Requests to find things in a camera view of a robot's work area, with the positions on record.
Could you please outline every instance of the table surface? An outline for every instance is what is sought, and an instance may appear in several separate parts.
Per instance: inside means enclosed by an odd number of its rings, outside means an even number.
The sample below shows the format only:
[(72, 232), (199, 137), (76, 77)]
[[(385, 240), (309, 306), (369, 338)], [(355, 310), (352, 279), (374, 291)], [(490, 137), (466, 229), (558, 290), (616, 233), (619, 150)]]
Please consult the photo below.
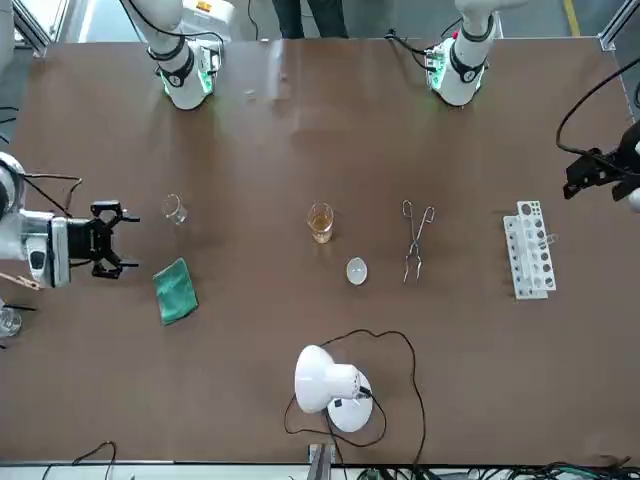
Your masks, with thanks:
[[(283, 429), (297, 355), (355, 328), (415, 345), (422, 462), (637, 457), (640, 223), (608, 188), (565, 201), (573, 157), (554, 145), (563, 114), (615, 68), (594, 39), (498, 41), (482, 91), (453, 109), (382, 40), (237, 43), (218, 96), (181, 112), (142, 45), (52, 47), (10, 151), (31, 171), (82, 176), (76, 215), (114, 197), (139, 215), (116, 246), (141, 267), (119, 281), (77, 269), (37, 294), (2, 285), (39, 312), (0, 352), (0, 458), (71, 459), (110, 439), (120, 459), (304, 461), (320, 439)], [(610, 148), (630, 123), (615, 81), (565, 139)], [(180, 227), (161, 214), (172, 192), (188, 209)], [(402, 283), (404, 199), (436, 208), (419, 285)], [(305, 224), (317, 200), (337, 212), (324, 246)], [(560, 235), (546, 301), (513, 297), (502, 217), (518, 200), (539, 200)], [(35, 192), (28, 205), (49, 208)], [(151, 277), (180, 256), (200, 307), (162, 327)], [(345, 279), (353, 256), (369, 266), (361, 288)], [(344, 445), (346, 461), (411, 462), (421, 424), (406, 346), (329, 350), (366, 373), (389, 420), (378, 445)], [(289, 424), (325, 428), (297, 408)], [(375, 413), (351, 438), (380, 427)]]

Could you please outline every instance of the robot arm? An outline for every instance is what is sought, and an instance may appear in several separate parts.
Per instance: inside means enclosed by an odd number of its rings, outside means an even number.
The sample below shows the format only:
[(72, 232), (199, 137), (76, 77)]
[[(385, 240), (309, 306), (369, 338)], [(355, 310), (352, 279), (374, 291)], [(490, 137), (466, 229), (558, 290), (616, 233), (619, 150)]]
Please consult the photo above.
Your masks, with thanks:
[(496, 10), (516, 7), (528, 0), (455, 0), (462, 15), (462, 28), (456, 39), (427, 51), (427, 82), (450, 105), (471, 101), (485, 70), (487, 55), (496, 32)]
[[(95, 202), (93, 218), (58, 217), (50, 212), (30, 211), (25, 206), (24, 169), (18, 161), (0, 152), (0, 259), (27, 261), (33, 278), (43, 287), (61, 287), (70, 281), (71, 260), (93, 262), (96, 277), (118, 278), (125, 267), (113, 252), (113, 228), (129, 217), (117, 201)], [(110, 212), (108, 221), (101, 214)], [(102, 260), (113, 268), (105, 268)]]
[(211, 76), (219, 51), (191, 45), (182, 35), (182, 0), (120, 0), (127, 15), (149, 42), (165, 91), (181, 110), (192, 110), (213, 91)]

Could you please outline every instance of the desk lamp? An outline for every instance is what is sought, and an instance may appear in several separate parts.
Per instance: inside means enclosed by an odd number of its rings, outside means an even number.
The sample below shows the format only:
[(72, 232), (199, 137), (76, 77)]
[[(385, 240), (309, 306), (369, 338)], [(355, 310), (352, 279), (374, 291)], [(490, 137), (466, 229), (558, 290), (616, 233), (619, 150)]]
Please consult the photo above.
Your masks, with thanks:
[(373, 410), (367, 377), (353, 365), (335, 363), (316, 345), (305, 347), (298, 357), (295, 392), (303, 412), (326, 408), (333, 424), (343, 432), (360, 430)]

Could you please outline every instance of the green towel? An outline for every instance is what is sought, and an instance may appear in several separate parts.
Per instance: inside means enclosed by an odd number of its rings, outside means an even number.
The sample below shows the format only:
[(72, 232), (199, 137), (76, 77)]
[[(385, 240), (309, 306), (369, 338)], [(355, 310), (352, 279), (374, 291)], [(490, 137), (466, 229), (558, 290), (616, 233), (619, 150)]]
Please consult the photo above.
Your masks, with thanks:
[(171, 325), (196, 308), (198, 300), (191, 284), (189, 269), (183, 258), (153, 276), (163, 325)]

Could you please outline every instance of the power cable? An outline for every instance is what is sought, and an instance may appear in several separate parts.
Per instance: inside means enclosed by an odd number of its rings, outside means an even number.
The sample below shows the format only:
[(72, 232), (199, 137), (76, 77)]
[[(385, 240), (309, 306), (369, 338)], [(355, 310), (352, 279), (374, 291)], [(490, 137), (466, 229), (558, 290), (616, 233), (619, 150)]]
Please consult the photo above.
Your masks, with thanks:
[(82, 178), (80, 177), (75, 177), (72, 175), (60, 175), (57, 173), (23, 173), (21, 174), (22, 178), (51, 178), (54, 180), (75, 180), (76, 183), (73, 184), (73, 186), (69, 189), (69, 192), (67, 193), (67, 196), (65, 198), (65, 202), (64, 202), (64, 209), (63, 211), (68, 211), (71, 208), (71, 199), (73, 196), (73, 192), (75, 191), (76, 188), (78, 188), (81, 184), (82, 184)]
[(336, 438), (333, 427), (331, 426), (331, 418), (329, 417), (329, 412), (325, 409), (324, 418), (327, 420), (327, 428), (329, 429), (329, 435), (333, 440), (333, 444), (336, 446), (336, 453), (338, 454), (338, 458), (340, 459), (340, 464), (342, 465), (342, 472), (344, 473), (344, 480), (347, 480), (347, 467), (344, 464), (344, 457), (342, 456), (342, 452), (340, 451), (340, 445), (338, 445), (338, 439)]
[[(600, 154), (596, 154), (596, 153), (593, 153), (593, 152), (588, 152), (588, 151), (580, 149), (580, 148), (570, 147), (568, 145), (565, 145), (561, 140), (562, 131), (564, 130), (565, 125), (567, 124), (569, 119), (573, 116), (573, 114), (576, 112), (576, 110), (578, 110), (578, 108), (580, 108), (582, 106), (582, 104), (589, 99), (589, 97), (591, 97), (594, 93), (596, 93), (598, 90), (600, 90), (602, 87), (604, 87), (607, 83), (609, 83), (614, 78), (618, 77), (618, 75), (622, 75), (624, 72), (626, 72), (630, 68), (635, 67), (638, 63), (640, 63), (640, 57), (636, 58), (635, 60), (632, 60), (631, 62), (627, 63), (624, 67), (619, 68), (618, 70), (613, 72), (611, 75), (606, 77), (604, 80), (600, 81), (596, 86), (591, 88), (591, 90), (589, 90), (586, 94), (584, 94), (582, 96), (582, 98), (580, 98), (580, 100), (578, 100), (576, 102), (576, 104), (567, 112), (567, 114), (564, 116), (564, 118), (560, 122), (560, 125), (558, 126), (558, 130), (556, 131), (556, 146), (560, 150), (564, 150), (565, 152), (573, 153), (573, 154), (576, 154), (576, 155), (587, 156), (587, 157), (593, 159), (594, 161), (600, 163), (601, 165), (604, 165), (604, 166), (610, 168), (611, 170), (614, 170), (614, 171), (616, 171), (616, 172), (618, 172), (618, 173), (620, 173), (620, 174), (622, 174), (624, 176), (630, 176), (630, 177), (640, 176), (640, 174), (638, 174), (638, 173), (631, 172), (631, 171), (628, 171), (628, 170), (624, 170), (624, 169), (612, 164), (611, 162), (609, 162), (607, 160), (608, 155), (606, 155), (606, 154), (600, 155)], [(640, 84), (636, 87), (636, 93), (638, 93), (639, 90), (640, 90)]]
[(440, 38), (444, 39), (444, 35), (451, 30), (453, 27), (455, 27), (457, 24), (459, 24), (462, 21), (462, 17), (458, 18), (455, 22), (453, 22), (451, 25), (449, 25), (447, 28), (445, 28), (442, 33), (440, 34)]
[(125, 15), (129, 19), (129, 23), (131, 24), (131, 28), (133, 28), (133, 31), (136, 34), (136, 37), (138, 37), (138, 41), (140, 43), (145, 43), (144, 39), (142, 38), (142, 35), (140, 35), (140, 32), (138, 31), (138, 27), (136, 26), (136, 24), (133, 21), (133, 18), (131, 18), (131, 15), (129, 15), (129, 10), (127, 10), (125, 8), (125, 6), (124, 6), (124, 4), (122, 2), (120, 2), (120, 5), (122, 5), (122, 9), (124, 10)]
[[(109, 461), (109, 464), (107, 465), (107, 471), (104, 473), (104, 480), (108, 480), (109, 472), (111, 471), (111, 469), (115, 465), (116, 457), (118, 455), (118, 446), (116, 445), (116, 442), (112, 442), (112, 441), (102, 442), (100, 445), (98, 445), (96, 448), (94, 448), (90, 452), (87, 452), (84, 455), (81, 455), (78, 458), (76, 458), (74, 461), (72, 461), (71, 462), (71, 466), (72, 467), (78, 466), (80, 463), (85, 461), (87, 458), (92, 457), (93, 455), (95, 455), (96, 453), (98, 453), (100, 450), (102, 450), (103, 448), (105, 448), (107, 446), (110, 446), (111, 449), (112, 449), (112, 452), (113, 452), (111, 454), (111, 460)], [(44, 471), (44, 473), (42, 475), (41, 480), (45, 480), (47, 478), (47, 476), (49, 475), (49, 472), (51, 471), (51, 469), (53, 467), (62, 467), (62, 466), (64, 466), (64, 464), (52, 463), (52, 464), (48, 465), (47, 469)]]
[(403, 40), (402, 38), (398, 37), (398, 35), (396, 35), (396, 31), (392, 28), (389, 29), (389, 32), (384, 36), (384, 38), (385, 40), (391, 40), (391, 41), (397, 42), (401, 47), (408, 50), (411, 53), (411, 57), (413, 58), (413, 61), (416, 62), (418, 66), (423, 70), (434, 71), (432, 67), (427, 67), (425, 64), (423, 64), (418, 59), (418, 57), (416, 57), (416, 55), (422, 55), (422, 56), (426, 55), (427, 50), (430, 50), (431, 48), (435, 47), (437, 44), (434, 43), (433, 45), (429, 45), (425, 49), (416, 48), (410, 45), (406, 40)]
[(253, 19), (253, 15), (251, 15), (251, 0), (247, 0), (247, 16), (249, 17), (251, 25), (253, 25), (253, 29), (256, 31), (256, 41), (258, 41), (260, 39), (260, 28), (258, 27), (256, 21)]
[[(359, 329), (356, 329), (356, 330), (352, 330), (349, 333), (346, 333), (345, 335), (340, 335), (338, 337), (332, 338), (331, 340), (327, 340), (326, 342), (321, 343), (320, 346), (321, 347), (325, 347), (325, 346), (330, 345), (330, 344), (332, 344), (334, 342), (338, 342), (338, 341), (344, 340), (344, 339), (346, 339), (346, 338), (348, 338), (348, 337), (350, 337), (352, 335), (357, 335), (357, 334), (366, 334), (366, 335), (369, 335), (369, 336), (371, 336), (373, 338), (376, 338), (376, 339), (382, 338), (382, 337), (387, 336), (387, 335), (397, 335), (397, 336), (401, 337), (405, 341), (405, 343), (409, 347), (409, 350), (411, 351), (411, 384), (413, 385), (413, 388), (414, 388), (414, 391), (416, 393), (416, 396), (418, 397), (418, 402), (420, 404), (420, 412), (421, 412), (421, 416), (422, 416), (422, 418), (421, 418), (421, 421), (422, 421), (422, 437), (420, 439), (420, 444), (418, 446), (418, 450), (416, 452), (416, 456), (415, 456), (415, 458), (413, 460), (413, 463), (412, 463), (413, 467), (415, 468), (415, 466), (417, 466), (417, 464), (418, 464), (418, 462), (420, 460), (420, 456), (422, 455), (422, 451), (424, 449), (425, 440), (426, 440), (426, 437), (427, 437), (427, 424), (426, 424), (426, 419), (425, 419), (426, 413), (425, 413), (425, 410), (424, 410), (424, 402), (422, 400), (422, 395), (420, 394), (420, 390), (418, 389), (418, 385), (416, 383), (416, 351), (413, 348), (413, 345), (411, 344), (411, 341), (402, 332), (399, 332), (397, 330), (388, 330), (386, 332), (375, 334), (372, 331), (364, 329), (364, 328), (359, 328)], [(303, 432), (305, 432), (305, 433), (315, 433), (315, 434), (320, 434), (320, 435), (328, 435), (328, 436), (334, 438), (334, 442), (335, 442), (335, 439), (338, 438), (338, 439), (342, 440), (343, 442), (345, 442), (348, 445), (351, 445), (353, 447), (365, 448), (365, 447), (370, 447), (372, 445), (375, 445), (375, 444), (379, 443), (384, 438), (384, 435), (385, 435), (385, 433), (387, 431), (387, 415), (386, 415), (384, 409), (382, 408), (382, 406), (380, 405), (380, 403), (378, 402), (378, 400), (376, 399), (376, 397), (374, 395), (371, 395), (371, 399), (373, 400), (375, 405), (378, 407), (378, 409), (382, 413), (382, 417), (383, 417), (383, 420), (384, 420), (384, 427), (383, 427), (382, 433), (376, 439), (374, 439), (374, 440), (372, 440), (370, 442), (367, 442), (367, 443), (355, 443), (355, 442), (352, 442), (351, 440), (349, 440), (349, 439), (347, 439), (347, 438), (345, 438), (342, 435), (339, 435), (337, 433), (323, 432), (323, 431), (320, 431), (320, 430), (313, 430), (313, 429), (309, 429), (309, 428), (301, 428), (301, 429), (298, 429), (298, 430), (290, 430), (288, 425), (287, 425), (287, 414), (289, 413), (289, 410), (291, 409), (291, 406), (293, 405), (293, 402), (294, 402), (295, 398), (296, 397), (295, 397), (295, 394), (294, 394), (291, 397), (291, 400), (289, 400), (289, 404), (287, 405), (287, 408), (285, 409), (285, 412), (284, 412), (284, 429), (289, 435), (295, 435), (295, 434), (303, 433)]]

